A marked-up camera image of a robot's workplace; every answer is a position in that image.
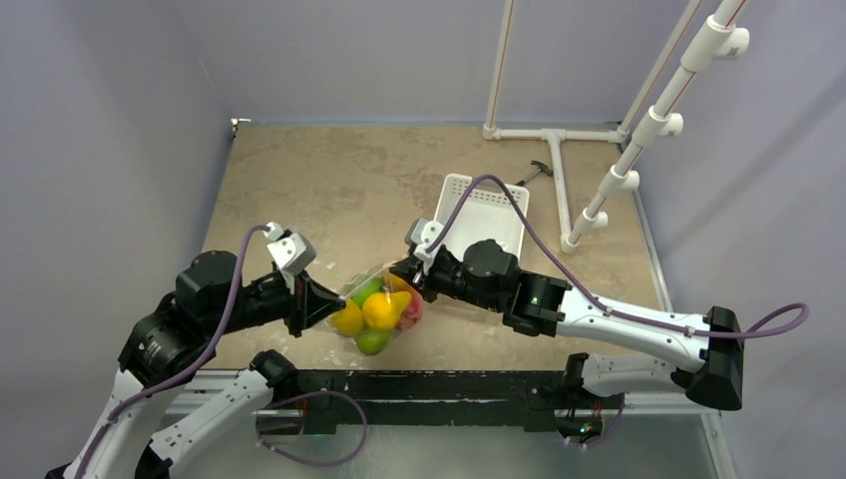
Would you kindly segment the red apple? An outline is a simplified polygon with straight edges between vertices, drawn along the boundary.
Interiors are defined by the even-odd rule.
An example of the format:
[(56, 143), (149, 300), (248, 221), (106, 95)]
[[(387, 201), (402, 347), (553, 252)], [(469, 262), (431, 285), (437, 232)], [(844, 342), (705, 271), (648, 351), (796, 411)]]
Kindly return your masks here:
[(414, 327), (422, 318), (425, 312), (425, 301), (419, 294), (413, 294), (409, 305), (401, 313), (395, 329), (406, 331)]

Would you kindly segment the yellow mango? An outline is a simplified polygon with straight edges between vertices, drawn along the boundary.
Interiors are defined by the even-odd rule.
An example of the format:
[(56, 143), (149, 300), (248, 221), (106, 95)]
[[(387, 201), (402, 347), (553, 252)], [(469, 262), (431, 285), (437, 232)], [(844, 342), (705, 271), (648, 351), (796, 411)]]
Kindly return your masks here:
[(345, 307), (332, 314), (330, 323), (334, 331), (341, 336), (353, 337), (364, 330), (365, 320), (360, 306), (347, 299)]

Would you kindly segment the yellow bell pepper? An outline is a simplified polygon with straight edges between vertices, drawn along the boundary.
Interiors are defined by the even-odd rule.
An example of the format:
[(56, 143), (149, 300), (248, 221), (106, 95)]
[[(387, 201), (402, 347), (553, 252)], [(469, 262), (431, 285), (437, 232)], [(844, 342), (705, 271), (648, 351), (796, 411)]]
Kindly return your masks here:
[(412, 294), (407, 291), (377, 292), (371, 295), (362, 306), (367, 327), (373, 330), (394, 329), (411, 300)]

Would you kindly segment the green ridged squash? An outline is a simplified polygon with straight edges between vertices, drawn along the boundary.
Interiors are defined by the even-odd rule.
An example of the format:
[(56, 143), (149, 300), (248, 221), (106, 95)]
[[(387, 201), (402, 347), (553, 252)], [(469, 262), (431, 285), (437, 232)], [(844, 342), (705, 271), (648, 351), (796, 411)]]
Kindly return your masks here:
[(367, 282), (357, 286), (355, 292), (350, 296), (350, 298), (355, 304), (357, 304), (359, 307), (362, 307), (368, 297), (377, 292), (382, 292), (383, 287), (383, 279), (381, 277), (374, 277), (368, 280)]

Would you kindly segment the clear zip top bag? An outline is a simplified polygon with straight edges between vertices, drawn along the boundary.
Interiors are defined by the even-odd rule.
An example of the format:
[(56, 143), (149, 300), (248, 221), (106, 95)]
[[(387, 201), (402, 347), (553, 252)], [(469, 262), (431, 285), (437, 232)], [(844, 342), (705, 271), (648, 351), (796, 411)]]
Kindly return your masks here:
[(375, 356), (423, 318), (427, 303), (409, 280), (375, 266), (348, 280), (338, 291), (342, 309), (330, 314), (319, 328), (346, 342), (364, 356)]

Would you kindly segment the green lime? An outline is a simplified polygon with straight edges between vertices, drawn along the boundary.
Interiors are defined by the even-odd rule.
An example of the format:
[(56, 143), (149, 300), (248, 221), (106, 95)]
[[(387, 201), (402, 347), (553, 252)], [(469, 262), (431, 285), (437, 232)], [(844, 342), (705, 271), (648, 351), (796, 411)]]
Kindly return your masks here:
[(368, 329), (357, 334), (354, 342), (362, 354), (372, 356), (384, 350), (392, 339), (392, 331)]

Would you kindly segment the white plastic basket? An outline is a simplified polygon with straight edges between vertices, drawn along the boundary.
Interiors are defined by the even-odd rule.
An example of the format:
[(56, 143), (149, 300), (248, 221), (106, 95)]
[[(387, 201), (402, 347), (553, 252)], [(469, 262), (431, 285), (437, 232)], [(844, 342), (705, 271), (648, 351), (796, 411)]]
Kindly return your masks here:
[[(471, 181), (470, 176), (459, 174), (445, 177), (435, 211), (436, 222), (446, 225)], [(468, 197), (445, 236), (444, 244), (457, 259), (480, 240), (494, 240), (503, 251), (520, 257), (524, 233), (525, 226), (511, 202), (495, 183), (486, 180)]]

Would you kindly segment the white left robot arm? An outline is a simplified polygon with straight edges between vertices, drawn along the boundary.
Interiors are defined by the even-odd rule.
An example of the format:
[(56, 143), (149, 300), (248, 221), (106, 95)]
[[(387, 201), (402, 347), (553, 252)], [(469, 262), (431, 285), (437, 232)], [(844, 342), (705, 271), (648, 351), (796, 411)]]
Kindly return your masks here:
[(281, 353), (258, 353), (221, 393), (163, 431), (173, 401), (215, 356), (221, 338), (281, 320), (300, 336), (345, 301), (305, 270), (273, 268), (244, 284), (243, 255), (210, 250), (196, 256), (173, 291), (133, 327), (118, 358), (107, 405), (83, 450), (49, 478), (173, 478), (234, 421), (299, 393), (299, 372)]

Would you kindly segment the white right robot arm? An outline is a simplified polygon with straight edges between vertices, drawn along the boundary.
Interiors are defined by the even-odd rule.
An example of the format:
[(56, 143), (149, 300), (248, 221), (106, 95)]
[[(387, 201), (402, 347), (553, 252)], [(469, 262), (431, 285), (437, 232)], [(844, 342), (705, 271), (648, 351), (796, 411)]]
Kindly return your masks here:
[(414, 255), (390, 265), (425, 301), (439, 295), (501, 314), (528, 335), (574, 336), (618, 345), (630, 356), (573, 354), (560, 380), (563, 398), (583, 406), (622, 392), (681, 392), (717, 410), (742, 406), (744, 342), (736, 314), (649, 309), (581, 292), (561, 278), (523, 269), (491, 239), (455, 257), (440, 247), (430, 261)]

